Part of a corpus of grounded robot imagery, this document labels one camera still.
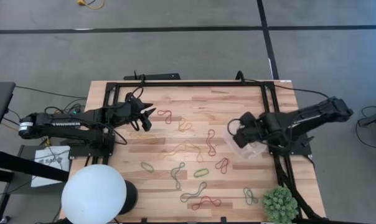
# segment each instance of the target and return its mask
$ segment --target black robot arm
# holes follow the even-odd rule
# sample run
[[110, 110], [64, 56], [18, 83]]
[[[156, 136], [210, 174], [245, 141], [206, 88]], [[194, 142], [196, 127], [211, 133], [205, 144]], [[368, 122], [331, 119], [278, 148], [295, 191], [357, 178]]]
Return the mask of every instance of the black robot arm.
[[[133, 124], [139, 130], [137, 120], [142, 122], [145, 131], [151, 129], [149, 115], [155, 108], [141, 113], [142, 110], [151, 107], [152, 103], [143, 103], [128, 93], [127, 101], [111, 106], [104, 106], [84, 113], [32, 113], [20, 120], [19, 135], [23, 139], [37, 139], [43, 136], [52, 136], [68, 139], [96, 140], [101, 137], [103, 128], [116, 128], [124, 124]], [[87, 131], [76, 129], [84, 126]]]
[[263, 113], [257, 119], [246, 112], [239, 118], [241, 126], [233, 140], [240, 148], [255, 141], [287, 148], [300, 135], [325, 123], [347, 121], [352, 114], [344, 101], [336, 97], [289, 113]]

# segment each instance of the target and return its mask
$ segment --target green rubber band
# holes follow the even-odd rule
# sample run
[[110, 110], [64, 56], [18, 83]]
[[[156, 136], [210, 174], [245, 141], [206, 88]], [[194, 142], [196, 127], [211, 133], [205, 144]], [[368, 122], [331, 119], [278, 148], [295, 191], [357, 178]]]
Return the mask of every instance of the green rubber band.
[[[197, 173], [200, 173], [200, 172], [202, 172], [202, 171], [207, 171], [207, 172], [204, 173], [204, 174], [197, 174]], [[210, 171], [209, 171], [207, 168], [205, 168], [205, 169], [200, 169], [200, 170], [197, 170], [197, 171], [194, 173], [194, 177], [195, 177], [195, 178], [203, 177], [203, 176], [209, 174], [209, 172], [210, 172]]]
[[153, 169], [153, 166], [151, 166], [150, 164], [148, 164], [146, 162], [141, 162], [141, 167], [148, 172], [154, 172], [155, 171], [155, 169]]

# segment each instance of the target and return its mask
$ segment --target black stand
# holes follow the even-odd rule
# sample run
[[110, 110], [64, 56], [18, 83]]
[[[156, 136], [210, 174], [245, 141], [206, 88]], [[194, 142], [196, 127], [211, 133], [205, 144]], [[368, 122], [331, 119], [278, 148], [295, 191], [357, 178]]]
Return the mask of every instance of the black stand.
[[121, 208], [119, 215], [124, 215], [128, 212], [130, 212], [137, 204], [138, 200], [138, 190], [136, 186], [134, 186], [133, 183], [130, 181], [125, 180], [126, 182], [126, 191], [127, 191], [127, 196], [126, 196], [126, 201], [125, 205], [123, 208]]

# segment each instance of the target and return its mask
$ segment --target wooden tabletop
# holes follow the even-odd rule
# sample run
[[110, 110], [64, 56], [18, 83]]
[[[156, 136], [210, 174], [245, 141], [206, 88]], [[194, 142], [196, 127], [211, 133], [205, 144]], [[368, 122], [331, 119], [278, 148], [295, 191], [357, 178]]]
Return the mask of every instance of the wooden tabletop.
[[[102, 107], [107, 82], [92, 82], [86, 110]], [[275, 82], [292, 87], [290, 82]], [[121, 88], [119, 99], [124, 99], [125, 94], [134, 89]], [[298, 109], [294, 91], [276, 88], [276, 92], [282, 112]], [[138, 188], [136, 207], [118, 216], [120, 222], [140, 222], [142, 218], [148, 218], [149, 222], [219, 222], [220, 217], [227, 217], [229, 222], [266, 221], [261, 198], [266, 190], [278, 185], [272, 157], [265, 151], [254, 158], [245, 159], [227, 144], [231, 138], [227, 134], [227, 123], [231, 119], [239, 118], [247, 111], [255, 116], [264, 112], [259, 87], [144, 87], [141, 100], [153, 103], [157, 110], [172, 111], [172, 119], [171, 124], [167, 124], [167, 115], [160, 116], [155, 111], [150, 116], [152, 128], [147, 133], [142, 130], [136, 132], [129, 125], [116, 129], [127, 139], [128, 145], [116, 145], [108, 165]], [[215, 156], [208, 154], [206, 142], [210, 129], [215, 132], [210, 140], [216, 150]], [[225, 174], [215, 168], [223, 158], [230, 160]], [[85, 160], [78, 158], [73, 161], [70, 177], [84, 167]], [[324, 216], [313, 165], [301, 156], [291, 156], [291, 160], [297, 189], [313, 210]], [[155, 171], [145, 171], [141, 167], [142, 162], [151, 164]], [[181, 183], [181, 188], [176, 189], [171, 170], [181, 162], [185, 163], [185, 167], [176, 174]], [[195, 178], [194, 173], [199, 169], [208, 169], [209, 174]], [[182, 194], [196, 193], [203, 181], [207, 183], [207, 188], [199, 197], [190, 198], [186, 203], [180, 201]], [[246, 204], [243, 194], [245, 187], [250, 188], [258, 198], [257, 204]], [[220, 199], [222, 203], [219, 207], [204, 203], [193, 210], [192, 206], [197, 208], [195, 204], [200, 202], [202, 196]]]

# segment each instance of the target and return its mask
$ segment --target black bracket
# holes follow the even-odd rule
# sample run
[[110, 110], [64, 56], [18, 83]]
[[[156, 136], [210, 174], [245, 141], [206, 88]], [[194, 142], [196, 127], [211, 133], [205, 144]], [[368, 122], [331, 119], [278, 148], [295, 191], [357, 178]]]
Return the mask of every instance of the black bracket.
[[106, 84], [105, 91], [106, 91], [106, 92], [109, 92], [109, 91], [111, 91], [112, 89], [114, 89], [117, 85], [118, 85], [118, 83], [107, 83], [107, 84]]
[[272, 149], [271, 147], [270, 153], [276, 153], [280, 156], [287, 156], [287, 155], [308, 156], [312, 154], [309, 143], [313, 139], [314, 139], [314, 136], [311, 136], [309, 138], [307, 137], [307, 134], [302, 134], [297, 139], [295, 139], [292, 145], [286, 150]]
[[237, 76], [235, 77], [235, 80], [240, 80], [240, 83], [242, 83], [242, 85], [246, 84], [245, 77], [243, 76], [243, 73], [240, 70], [238, 71]]
[[60, 142], [61, 146], [70, 146], [69, 159], [75, 159], [80, 156], [93, 156], [93, 162], [98, 162], [97, 157], [108, 157], [113, 154], [115, 145], [115, 134], [111, 133], [106, 136], [101, 146], [92, 146], [81, 140], [66, 139]]
[[134, 71], [134, 75], [125, 76], [123, 80], [181, 80], [180, 74], [178, 73], [164, 73], [164, 74], [152, 74], [152, 75], [137, 75]]

